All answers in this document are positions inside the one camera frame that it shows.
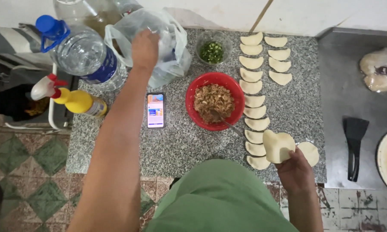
green shirt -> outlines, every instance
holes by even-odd
[[[284,218],[261,179],[236,162],[192,168],[162,198],[146,232],[298,230]]]

blue bottle handle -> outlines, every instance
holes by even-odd
[[[60,38],[58,38],[57,40],[54,40],[54,42],[51,45],[49,45],[48,47],[45,47],[45,42],[46,42],[46,39],[50,39],[50,38],[42,33],[42,35],[41,35],[41,47],[40,47],[41,52],[46,53],[49,50],[53,49],[54,47],[56,47],[56,45],[60,44],[64,39],[66,39],[66,37],[70,34],[70,29],[69,29],[69,27],[67,27],[66,22],[63,20],[59,20],[59,21],[62,22],[63,28],[66,30],[66,32]]]

granite countertop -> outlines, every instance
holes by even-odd
[[[148,92],[165,94],[166,127],[148,129],[146,127],[146,109],[140,131],[140,166],[142,176],[180,177],[193,166],[221,156],[236,161],[265,181],[278,181],[276,168],[271,164],[267,169],[252,169],[245,160],[247,151],[244,141],[230,131],[208,131],[197,126],[188,116],[185,109],[185,93],[189,83],[206,72],[223,72],[240,80],[238,60],[242,54],[239,44],[240,36],[249,35],[243,32],[225,31],[233,43],[230,59],[220,66],[204,66],[195,55],[195,42],[202,29],[186,29],[188,33],[187,48],[193,60],[186,77],[182,77],[166,86],[151,89]],[[320,153],[320,160],[313,167],[315,180],[326,182],[324,131],[320,96],[320,75],[318,63],[318,43],[316,38],[303,36],[287,36],[288,43],[284,48],[291,49],[292,61],[289,72],[293,79],[286,86],[281,86],[268,76],[268,49],[274,49],[262,41],[265,61],[256,71],[264,71],[263,89],[257,95],[265,95],[266,115],[270,118],[268,129],[274,132],[286,132],[293,136],[295,142],[314,141]],[[112,105],[117,92],[100,92],[80,81],[79,88],[104,99]],[[244,122],[245,116],[235,124],[240,130],[249,129]],[[93,119],[86,115],[76,114],[73,118],[73,129],[69,145],[67,171],[86,173],[88,170],[94,140],[102,119]]]

tile floor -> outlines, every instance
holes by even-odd
[[[83,174],[65,172],[68,135],[0,133],[0,232],[66,231],[82,191]],[[141,228],[173,178],[141,177]],[[287,193],[266,183],[285,217]],[[387,231],[387,191],[318,187],[324,229]]]

black spatula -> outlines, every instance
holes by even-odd
[[[361,140],[368,128],[369,121],[357,118],[344,118],[343,126],[348,142],[348,180],[356,182],[360,171]]]

